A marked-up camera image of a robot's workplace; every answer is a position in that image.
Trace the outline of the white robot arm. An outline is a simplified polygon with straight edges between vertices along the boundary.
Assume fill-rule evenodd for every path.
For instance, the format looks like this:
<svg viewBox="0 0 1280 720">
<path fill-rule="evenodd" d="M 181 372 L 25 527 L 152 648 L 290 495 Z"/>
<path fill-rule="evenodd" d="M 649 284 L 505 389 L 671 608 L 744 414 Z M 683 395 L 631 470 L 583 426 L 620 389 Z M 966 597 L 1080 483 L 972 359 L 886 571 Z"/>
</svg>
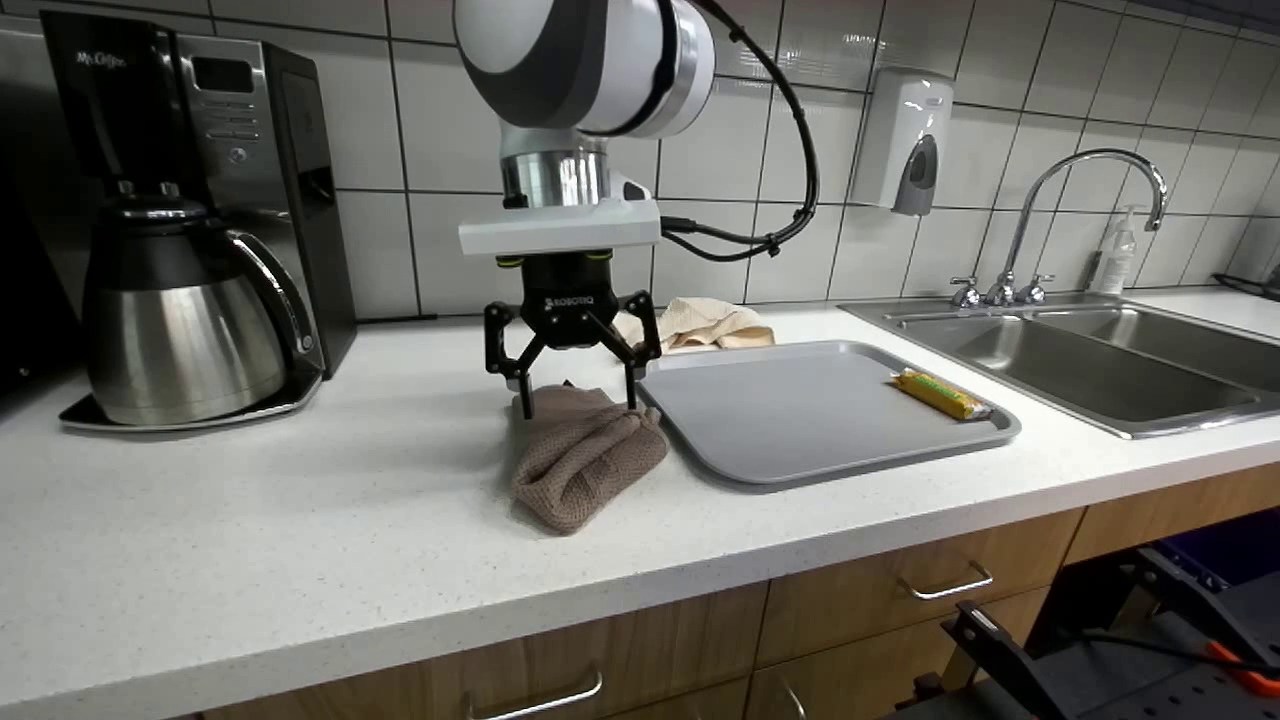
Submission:
<svg viewBox="0 0 1280 720">
<path fill-rule="evenodd" d="M 609 167 L 609 134 L 683 132 L 717 46 L 686 0 L 455 0 L 462 73 L 499 128 L 505 204 L 461 225 L 462 256 L 516 264 L 519 304 L 485 307 L 485 367 L 530 405 L 542 349 L 604 345 L 625 389 L 660 355 L 653 297 L 613 293 L 614 249 L 660 240 L 653 193 Z"/>
</svg>

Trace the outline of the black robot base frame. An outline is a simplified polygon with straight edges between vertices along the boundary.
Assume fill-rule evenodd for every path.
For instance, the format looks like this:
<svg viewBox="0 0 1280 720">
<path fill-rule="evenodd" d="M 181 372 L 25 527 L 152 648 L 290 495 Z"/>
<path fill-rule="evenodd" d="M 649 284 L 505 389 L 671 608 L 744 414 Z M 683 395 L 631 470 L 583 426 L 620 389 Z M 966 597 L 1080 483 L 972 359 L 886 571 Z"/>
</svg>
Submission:
<svg viewBox="0 0 1280 720">
<path fill-rule="evenodd" d="M 892 720 L 1280 720 L 1280 577 L 1202 589 L 1158 550 L 1125 577 L 1153 610 L 1077 629 L 1028 654 L 1004 623 L 958 605 L 942 621 L 958 674 L 919 674 Z"/>
</svg>

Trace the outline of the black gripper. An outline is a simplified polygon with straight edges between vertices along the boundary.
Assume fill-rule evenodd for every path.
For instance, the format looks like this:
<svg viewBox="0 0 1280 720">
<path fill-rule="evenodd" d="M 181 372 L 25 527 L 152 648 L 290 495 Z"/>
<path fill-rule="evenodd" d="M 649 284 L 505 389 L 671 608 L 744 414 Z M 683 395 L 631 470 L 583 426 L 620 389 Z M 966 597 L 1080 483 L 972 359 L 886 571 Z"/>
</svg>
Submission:
<svg viewBox="0 0 1280 720">
<path fill-rule="evenodd" d="M 516 389 L 522 421 L 537 414 L 526 367 L 542 349 L 604 345 L 625 362 L 625 395 L 628 409 L 637 409 L 637 379 L 660 355 L 653 297 L 613 297 L 613 271 L 598 253 L 522 256 L 519 276 L 519 307 L 499 299 L 485 307 L 485 372 L 499 372 Z M 620 313 L 638 318 L 637 345 L 614 330 L 613 318 Z M 516 314 L 530 329 L 530 341 L 519 355 L 505 349 L 505 329 Z"/>
</svg>

